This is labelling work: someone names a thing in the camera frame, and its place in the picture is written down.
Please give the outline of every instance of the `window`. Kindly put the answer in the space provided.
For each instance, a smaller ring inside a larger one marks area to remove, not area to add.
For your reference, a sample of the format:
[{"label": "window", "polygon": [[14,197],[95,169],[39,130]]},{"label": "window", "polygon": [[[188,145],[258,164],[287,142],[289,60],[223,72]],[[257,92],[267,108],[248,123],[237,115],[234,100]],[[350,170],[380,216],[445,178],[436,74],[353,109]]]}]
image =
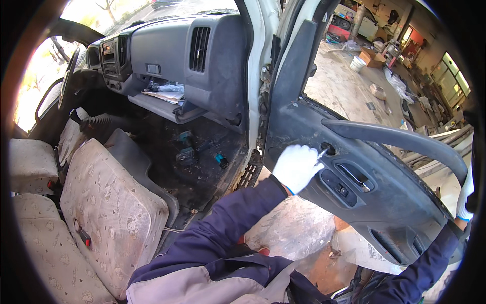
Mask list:
[{"label": "window", "polygon": [[[64,76],[68,62],[76,50],[80,48],[76,67],[86,67],[86,47],[79,42],[67,42],[61,37],[47,38],[35,51],[27,69],[25,70],[20,90],[17,96],[17,105],[14,113],[15,123],[24,131],[35,124],[35,110],[47,89],[53,82]],[[54,87],[42,104],[39,116],[57,99],[61,84]]]},{"label": "window", "polygon": [[447,52],[437,64],[431,76],[434,82],[439,85],[451,108],[464,101],[471,93],[464,75]]},{"label": "window", "polygon": [[366,10],[364,11],[364,16],[376,23],[375,17],[373,17],[373,14],[370,12],[369,9],[366,8]]},{"label": "window", "polygon": [[356,2],[351,1],[351,0],[341,0],[340,4],[344,5],[345,7],[350,8],[350,9],[353,9],[353,6],[356,6]]}]

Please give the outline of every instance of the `white bucket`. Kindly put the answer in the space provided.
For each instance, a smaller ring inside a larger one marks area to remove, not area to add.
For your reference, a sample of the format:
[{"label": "white bucket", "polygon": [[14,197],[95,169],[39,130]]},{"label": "white bucket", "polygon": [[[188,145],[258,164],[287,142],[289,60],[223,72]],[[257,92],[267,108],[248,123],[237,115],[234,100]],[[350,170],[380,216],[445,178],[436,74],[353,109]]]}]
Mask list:
[{"label": "white bucket", "polygon": [[361,58],[359,58],[358,56],[354,56],[353,61],[349,65],[349,67],[357,73],[361,72],[361,70],[365,66],[366,66],[366,62]]}]

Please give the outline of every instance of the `white work glove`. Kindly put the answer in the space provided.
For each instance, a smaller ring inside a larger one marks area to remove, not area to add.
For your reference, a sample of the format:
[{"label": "white work glove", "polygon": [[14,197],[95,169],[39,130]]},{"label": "white work glove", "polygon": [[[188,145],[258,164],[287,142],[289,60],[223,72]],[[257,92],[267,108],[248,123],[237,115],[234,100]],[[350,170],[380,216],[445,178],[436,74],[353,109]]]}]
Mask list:
[{"label": "white work glove", "polygon": [[466,202],[468,201],[468,196],[470,196],[473,192],[474,183],[472,181],[472,164],[469,163],[468,175],[466,176],[464,186],[462,186],[461,192],[459,193],[456,208],[456,216],[466,222],[469,222],[473,216],[473,213],[466,210]]},{"label": "white work glove", "polygon": [[324,169],[324,164],[321,162],[315,165],[317,155],[316,149],[310,149],[306,145],[290,145],[278,158],[273,175],[292,194],[297,194],[307,186],[319,170]]}]

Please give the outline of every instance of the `dashboard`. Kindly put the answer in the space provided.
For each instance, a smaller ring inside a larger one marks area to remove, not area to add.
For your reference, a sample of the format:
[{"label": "dashboard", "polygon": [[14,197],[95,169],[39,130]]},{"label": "dashboard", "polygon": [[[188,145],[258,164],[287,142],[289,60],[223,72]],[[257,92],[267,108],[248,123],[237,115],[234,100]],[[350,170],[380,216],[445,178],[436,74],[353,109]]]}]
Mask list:
[{"label": "dashboard", "polygon": [[[247,42],[240,15],[139,24],[90,44],[88,66],[108,89],[178,124],[201,115],[243,130]],[[142,94],[150,80],[184,84],[183,106]]]}]

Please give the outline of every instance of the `seat cover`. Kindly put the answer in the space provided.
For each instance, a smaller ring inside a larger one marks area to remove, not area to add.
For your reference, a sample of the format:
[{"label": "seat cover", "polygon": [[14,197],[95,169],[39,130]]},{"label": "seat cover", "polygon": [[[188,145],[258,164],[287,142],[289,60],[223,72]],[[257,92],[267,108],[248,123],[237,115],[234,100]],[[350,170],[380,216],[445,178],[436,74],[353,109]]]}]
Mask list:
[{"label": "seat cover", "polygon": [[[133,271],[149,263],[157,248],[169,214],[166,202],[90,139],[74,153],[60,204],[81,254],[110,293],[124,300]],[[75,220],[91,246],[84,245]]]},{"label": "seat cover", "polygon": [[10,191],[17,193],[53,194],[47,187],[57,182],[59,174],[53,148],[34,139],[10,140]]},{"label": "seat cover", "polygon": [[37,194],[12,200],[27,252],[58,303],[116,303],[79,252],[53,201]]},{"label": "seat cover", "polygon": [[[88,113],[82,107],[76,109],[76,114],[81,120],[89,117]],[[57,148],[59,151],[59,163],[61,167],[64,166],[65,163],[69,164],[71,162],[74,152],[79,149],[86,139],[86,136],[79,130],[79,124],[69,118],[61,133]]]}]

